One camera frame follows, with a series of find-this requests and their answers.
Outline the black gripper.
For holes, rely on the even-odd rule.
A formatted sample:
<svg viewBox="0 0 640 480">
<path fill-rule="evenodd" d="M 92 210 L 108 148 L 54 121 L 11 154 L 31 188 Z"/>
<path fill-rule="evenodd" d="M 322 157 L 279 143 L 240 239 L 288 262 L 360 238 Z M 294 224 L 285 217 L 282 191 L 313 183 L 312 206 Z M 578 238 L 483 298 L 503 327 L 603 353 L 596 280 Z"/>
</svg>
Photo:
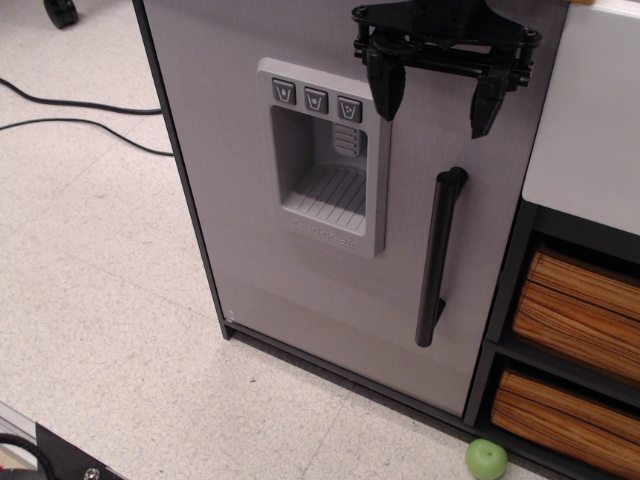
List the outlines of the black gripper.
<svg viewBox="0 0 640 480">
<path fill-rule="evenodd" d="M 366 66 L 377 113 L 393 121 L 405 68 L 475 77 L 471 138 L 487 136 L 510 90 L 532 75 L 541 35 L 494 12 L 485 1 L 400 1 L 353 9 L 355 56 Z"/>
</svg>

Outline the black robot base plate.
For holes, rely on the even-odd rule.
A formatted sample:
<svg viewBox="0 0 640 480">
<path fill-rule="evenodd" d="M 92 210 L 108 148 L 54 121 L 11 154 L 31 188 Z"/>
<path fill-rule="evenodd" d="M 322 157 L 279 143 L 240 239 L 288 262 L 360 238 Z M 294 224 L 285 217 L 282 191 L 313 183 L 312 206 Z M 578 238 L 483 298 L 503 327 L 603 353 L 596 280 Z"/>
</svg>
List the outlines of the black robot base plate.
<svg viewBox="0 0 640 480">
<path fill-rule="evenodd" d="M 2 479 L 124 479 L 111 467 L 36 423 L 35 437 L 1 433 L 1 446 L 11 446 L 35 459 L 34 466 L 1 464 Z"/>
</svg>

